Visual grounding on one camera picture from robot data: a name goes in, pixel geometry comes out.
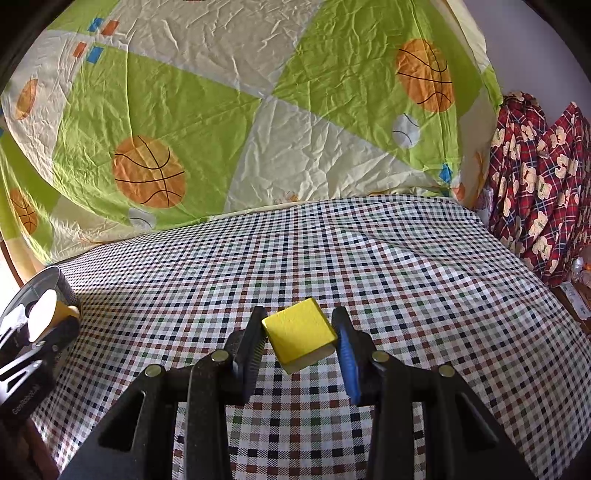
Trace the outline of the small yellow block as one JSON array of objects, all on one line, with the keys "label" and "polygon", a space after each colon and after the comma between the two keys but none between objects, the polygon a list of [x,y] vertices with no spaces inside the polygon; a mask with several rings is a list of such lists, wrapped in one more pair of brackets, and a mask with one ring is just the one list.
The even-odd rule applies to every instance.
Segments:
[{"label": "small yellow block", "polygon": [[315,299],[305,299],[266,317],[263,327],[287,375],[335,353],[338,335]]}]

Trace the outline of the yellow face toy block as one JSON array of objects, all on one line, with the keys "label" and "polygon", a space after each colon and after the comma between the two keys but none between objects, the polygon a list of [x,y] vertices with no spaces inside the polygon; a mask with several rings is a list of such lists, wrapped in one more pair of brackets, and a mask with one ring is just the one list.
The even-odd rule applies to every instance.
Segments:
[{"label": "yellow face toy block", "polygon": [[46,290],[29,312],[29,341],[35,343],[68,316],[79,319],[79,308],[59,300],[56,290]]}]

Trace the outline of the round metal tin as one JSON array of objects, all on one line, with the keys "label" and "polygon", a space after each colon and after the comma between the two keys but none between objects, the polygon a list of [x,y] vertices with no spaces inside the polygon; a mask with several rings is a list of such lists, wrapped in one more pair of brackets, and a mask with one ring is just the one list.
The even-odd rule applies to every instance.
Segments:
[{"label": "round metal tin", "polygon": [[3,311],[1,347],[13,342],[19,352],[69,317],[80,320],[80,301],[63,272],[47,267],[26,282]]}]

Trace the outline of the checkered tablecloth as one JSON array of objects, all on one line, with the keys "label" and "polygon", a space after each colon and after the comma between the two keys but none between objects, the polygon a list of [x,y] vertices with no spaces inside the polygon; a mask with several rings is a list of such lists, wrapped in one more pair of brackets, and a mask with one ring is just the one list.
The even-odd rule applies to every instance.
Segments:
[{"label": "checkered tablecloth", "polygon": [[242,328],[314,298],[345,306],[408,365],[450,363],[556,479],[590,434],[590,342],[471,211],[444,199],[353,198],[217,219],[61,264],[81,331],[34,421],[64,468],[148,365],[196,362]]}]

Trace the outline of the basketball pattern sheet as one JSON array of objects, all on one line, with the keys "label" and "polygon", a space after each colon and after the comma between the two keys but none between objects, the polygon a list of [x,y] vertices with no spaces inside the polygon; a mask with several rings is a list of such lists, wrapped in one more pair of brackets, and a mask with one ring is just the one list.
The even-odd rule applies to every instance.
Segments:
[{"label": "basketball pattern sheet", "polygon": [[461,1],[74,1],[1,92],[25,275],[231,213],[483,188],[502,93]]}]

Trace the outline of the red plaid bear cloth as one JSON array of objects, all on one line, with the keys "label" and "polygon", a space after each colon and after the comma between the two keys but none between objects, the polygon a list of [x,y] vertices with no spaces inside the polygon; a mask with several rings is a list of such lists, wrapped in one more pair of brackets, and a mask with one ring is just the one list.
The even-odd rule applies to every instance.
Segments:
[{"label": "red plaid bear cloth", "polygon": [[546,285],[590,245],[590,121],[570,103],[552,124],[525,92],[504,98],[485,191],[489,231]]}]

